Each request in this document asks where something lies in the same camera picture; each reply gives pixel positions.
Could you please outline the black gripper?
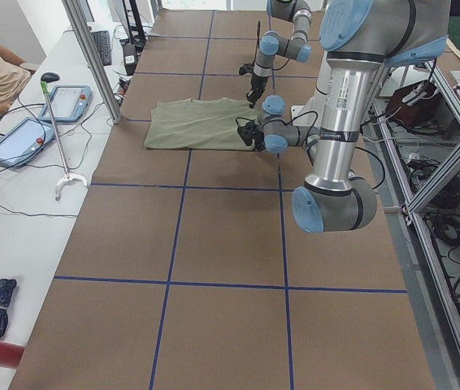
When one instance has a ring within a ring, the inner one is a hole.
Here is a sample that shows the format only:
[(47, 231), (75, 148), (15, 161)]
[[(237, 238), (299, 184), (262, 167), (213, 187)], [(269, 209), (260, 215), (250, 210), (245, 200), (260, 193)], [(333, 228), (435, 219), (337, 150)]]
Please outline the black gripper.
[(245, 145), (252, 146), (254, 151), (265, 150), (264, 134), (253, 120), (237, 125), (237, 133)]
[(250, 91), (246, 94), (249, 108), (254, 108), (254, 102), (257, 102), (263, 95), (269, 79), (269, 69), (257, 65), (256, 63), (244, 63), (239, 69), (239, 75), (251, 75)]

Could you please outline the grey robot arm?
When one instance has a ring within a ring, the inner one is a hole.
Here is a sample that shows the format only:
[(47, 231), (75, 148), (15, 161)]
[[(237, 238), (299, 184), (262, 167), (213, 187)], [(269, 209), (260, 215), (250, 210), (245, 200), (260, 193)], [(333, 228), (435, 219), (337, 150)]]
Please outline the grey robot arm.
[(447, 1), (334, 1), (324, 12), (319, 43), (330, 67), (322, 108), (306, 106), (310, 124), (283, 119), (284, 99), (266, 96), (276, 57), (304, 63), (310, 57), (310, 7), (303, 1), (270, 1), (271, 17), (293, 24), (290, 38), (266, 32), (255, 60), (241, 68), (250, 74), (250, 105), (258, 117), (237, 131), (242, 141), (272, 154), (301, 146), (312, 163), (302, 186), (293, 190), (292, 212), (305, 232), (363, 228), (373, 220), (373, 188), (351, 167), (369, 90), (382, 67), (414, 65), (438, 58), (445, 50), (450, 4)]
[(264, 94), (276, 57), (305, 63), (312, 52), (308, 34), (313, 17), (306, 1), (267, 1), (267, 14), (273, 19), (290, 23), (292, 31), (289, 37), (275, 30), (260, 35), (258, 24), (254, 59), (239, 69), (240, 76), (251, 75), (250, 91), (245, 95), (250, 108), (254, 108)]

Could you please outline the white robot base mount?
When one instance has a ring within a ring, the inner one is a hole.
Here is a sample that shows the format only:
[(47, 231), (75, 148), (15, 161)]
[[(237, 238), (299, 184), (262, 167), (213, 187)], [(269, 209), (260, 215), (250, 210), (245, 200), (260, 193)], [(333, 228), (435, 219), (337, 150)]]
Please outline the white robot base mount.
[(292, 117), (305, 114), (301, 118), (294, 120), (295, 125), (304, 127), (310, 126), (315, 120), (315, 115), (312, 114), (312, 111), (315, 111), (318, 114), (315, 127), (320, 127), (322, 123), (323, 109), (328, 95), (328, 82), (330, 75), (331, 68), (327, 62), (327, 54), (324, 54), (313, 96), (309, 98), (304, 106), (292, 106)]

